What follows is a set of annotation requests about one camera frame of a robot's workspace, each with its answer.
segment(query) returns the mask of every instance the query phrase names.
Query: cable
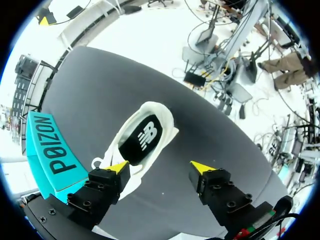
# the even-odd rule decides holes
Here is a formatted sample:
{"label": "cable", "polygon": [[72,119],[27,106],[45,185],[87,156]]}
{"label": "cable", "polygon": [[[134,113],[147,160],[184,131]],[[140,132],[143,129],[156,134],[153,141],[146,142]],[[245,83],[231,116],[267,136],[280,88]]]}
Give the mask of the cable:
{"label": "cable", "polygon": [[302,189],[305,189],[305,188],[307,188],[307,187],[310,187],[310,186],[312,186],[313,184],[315,184],[315,182],[310,183],[310,184],[308,184],[308,185],[305,185],[305,186],[299,188],[297,191],[295,191],[295,193],[293,194],[292,198],[294,198]]}
{"label": "cable", "polygon": [[202,23],[209,24],[209,23],[207,23],[206,21],[203,21],[200,17],[198,17],[198,16],[194,13],[194,11],[192,11],[192,9],[190,8],[189,4],[187,3],[187,0],[184,0],[184,2],[185,2],[185,4],[186,4],[186,6],[188,7],[188,9],[192,12],[192,14],[193,14],[197,19],[199,19]]}
{"label": "cable", "polygon": [[[249,19],[250,19],[250,16],[251,16],[251,14],[252,14],[252,12],[253,12],[253,10],[254,10],[254,7],[256,6],[257,2],[258,2],[258,0],[255,1],[255,3],[253,4],[252,8],[249,10],[249,12],[247,12],[247,14],[249,14],[249,15],[248,15],[248,17],[246,18],[246,22],[245,22],[245,23],[243,22],[241,25],[238,25],[236,31],[234,31],[233,36],[236,35],[236,32],[239,31],[239,29],[242,27],[243,24],[246,25],[246,24],[248,23],[248,21],[249,21]],[[230,53],[231,49],[233,48],[233,46],[235,45],[235,43],[237,42],[237,40],[238,40],[238,38],[239,38],[239,35],[240,35],[240,34],[238,34],[238,36],[236,37],[236,39],[235,39],[235,41],[233,42],[232,46],[230,47],[229,52],[226,54],[227,56],[229,55],[229,53]]]}
{"label": "cable", "polygon": [[206,90],[206,88],[211,85],[215,80],[217,80],[218,78],[220,78],[228,69],[228,65],[229,65],[229,62],[230,62],[231,58],[229,58],[229,60],[226,62],[226,65],[224,66],[224,70],[219,74],[219,76],[217,76],[215,79],[211,80],[210,82],[208,82],[207,85],[205,85],[203,88],[202,88],[202,91]]}
{"label": "cable", "polygon": [[299,214],[297,213],[288,213],[288,214],[285,214],[283,216],[279,216],[275,219],[273,219],[270,223],[268,223],[267,225],[263,224],[262,226],[258,227],[255,231],[254,231],[254,234],[251,235],[249,237],[249,239],[252,239],[253,236],[255,236],[256,234],[260,233],[261,231],[265,230],[266,228],[269,228],[271,225],[273,225],[274,223],[276,222],[279,222],[280,220],[283,220],[283,219],[287,219],[287,218],[295,218],[297,219],[299,217]]}
{"label": "cable", "polygon": [[185,76],[175,76],[175,75],[174,75],[174,71],[175,71],[175,70],[180,70],[183,74],[185,74],[185,71],[184,71],[183,69],[178,68],[178,67],[175,67],[175,68],[173,68],[172,71],[171,71],[172,77],[174,77],[174,78],[176,78],[176,79],[183,79],[183,78],[185,77]]}
{"label": "cable", "polygon": [[[84,10],[87,9],[87,7],[89,6],[90,3],[91,3],[91,0],[89,0],[89,2],[87,3],[87,5],[82,9],[81,12],[78,13],[77,16],[79,16],[80,14],[82,14],[82,13],[84,12]],[[58,22],[58,23],[56,23],[56,24],[52,24],[51,26],[55,26],[55,25],[59,25],[59,24],[65,24],[65,23],[70,22],[70,21],[73,20],[73,19],[74,19],[74,18],[70,18],[70,19],[68,19],[68,20],[66,20],[66,21],[62,21],[62,22]]]}

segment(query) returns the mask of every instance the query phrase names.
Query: bolt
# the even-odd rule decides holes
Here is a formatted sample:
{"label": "bolt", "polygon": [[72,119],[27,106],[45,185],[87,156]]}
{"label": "bolt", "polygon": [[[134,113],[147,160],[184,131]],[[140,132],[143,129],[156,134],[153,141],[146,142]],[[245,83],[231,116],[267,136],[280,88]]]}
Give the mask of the bolt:
{"label": "bolt", "polygon": [[51,208],[48,213],[50,215],[56,215],[56,210],[54,208]]}
{"label": "bolt", "polygon": [[245,198],[250,200],[250,199],[252,199],[252,195],[251,195],[250,193],[247,193],[247,194],[245,195]]}
{"label": "bolt", "polygon": [[228,208],[234,208],[234,207],[236,206],[236,202],[234,202],[234,201],[229,201],[229,202],[227,202],[226,206],[227,206]]}
{"label": "bolt", "polygon": [[83,206],[90,207],[91,206],[91,202],[90,201],[84,201],[83,202]]}
{"label": "bolt", "polygon": [[44,224],[46,221],[47,221],[46,217],[44,217],[44,216],[41,216],[41,217],[40,217],[40,222],[41,222],[41,223]]}

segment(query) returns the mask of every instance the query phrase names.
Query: white floor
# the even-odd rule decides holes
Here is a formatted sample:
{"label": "white floor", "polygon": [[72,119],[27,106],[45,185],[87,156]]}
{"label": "white floor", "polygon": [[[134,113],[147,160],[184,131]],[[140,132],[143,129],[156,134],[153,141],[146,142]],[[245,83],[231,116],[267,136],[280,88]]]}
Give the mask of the white floor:
{"label": "white floor", "polygon": [[[190,87],[183,83],[186,66],[182,59],[183,47],[188,46],[187,38],[190,31],[201,22],[193,16],[183,0],[176,0],[174,4],[170,2],[166,4],[167,8],[157,2],[149,8],[145,4],[142,6],[142,10],[137,13],[122,15],[87,46],[127,57],[173,78],[186,85],[186,87]],[[205,12],[198,8],[198,2],[191,2],[189,5],[201,19],[210,20],[210,17],[206,17]],[[236,24],[218,24],[224,24],[222,19],[217,23],[214,30],[214,34],[219,36],[219,43],[232,35],[231,30],[236,27]],[[189,41],[191,47],[194,47],[196,38],[205,28],[207,28],[207,25],[203,24],[192,32]],[[252,29],[247,39],[250,43],[246,47],[243,46],[241,52],[255,52],[266,40],[255,28]],[[281,56],[277,50],[271,49],[270,52],[272,53],[271,59]],[[266,50],[258,59],[258,62],[268,58],[268,50]],[[274,90],[272,77],[268,73],[262,72],[261,69],[258,69],[257,75],[259,76],[257,83],[248,88],[253,99],[245,104],[246,119],[239,119],[241,105],[237,102],[233,102],[229,117],[252,140],[260,139],[256,143],[260,142],[262,144],[261,135],[273,133],[276,126],[279,129],[281,129],[281,126],[285,126],[288,114],[291,114],[291,122],[295,117]],[[219,101],[213,101],[215,93],[209,89],[207,92],[195,91],[217,106]],[[291,89],[291,92],[285,89],[281,90],[280,93],[293,110],[301,116],[307,117],[306,103],[300,87],[292,86]],[[268,138],[264,138],[264,140],[264,148],[266,148],[269,141]]]}

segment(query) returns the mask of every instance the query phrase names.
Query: sneaker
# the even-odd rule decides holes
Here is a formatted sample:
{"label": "sneaker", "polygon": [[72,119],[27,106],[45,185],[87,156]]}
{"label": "sneaker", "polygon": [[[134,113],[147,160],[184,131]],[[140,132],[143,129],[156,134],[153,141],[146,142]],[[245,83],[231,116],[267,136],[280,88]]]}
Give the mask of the sneaker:
{"label": "sneaker", "polygon": [[257,65],[258,65],[259,68],[261,68],[262,70],[265,70],[265,71],[266,71],[266,69],[264,68],[264,66],[262,65],[261,62],[258,62]]}
{"label": "sneaker", "polygon": [[132,193],[160,155],[162,149],[177,135],[174,117],[161,103],[145,102],[121,127],[104,158],[96,157],[92,169],[101,169],[124,162],[130,163],[130,180],[119,200]]}

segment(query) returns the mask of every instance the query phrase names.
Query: leg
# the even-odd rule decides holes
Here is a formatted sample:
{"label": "leg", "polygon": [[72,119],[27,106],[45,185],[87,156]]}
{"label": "leg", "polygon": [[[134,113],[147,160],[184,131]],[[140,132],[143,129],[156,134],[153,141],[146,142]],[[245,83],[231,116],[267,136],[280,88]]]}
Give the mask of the leg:
{"label": "leg", "polygon": [[304,68],[296,52],[292,52],[282,58],[264,61],[262,62],[262,67],[268,73],[274,73],[279,70],[296,71]]}
{"label": "leg", "polygon": [[205,9],[206,8],[206,4],[207,4],[208,1],[200,0],[200,2],[201,2],[201,5],[199,7],[202,8],[202,9]]}
{"label": "leg", "polygon": [[274,79],[274,84],[278,89],[285,89],[290,85],[303,84],[308,79],[303,69],[289,71]]}

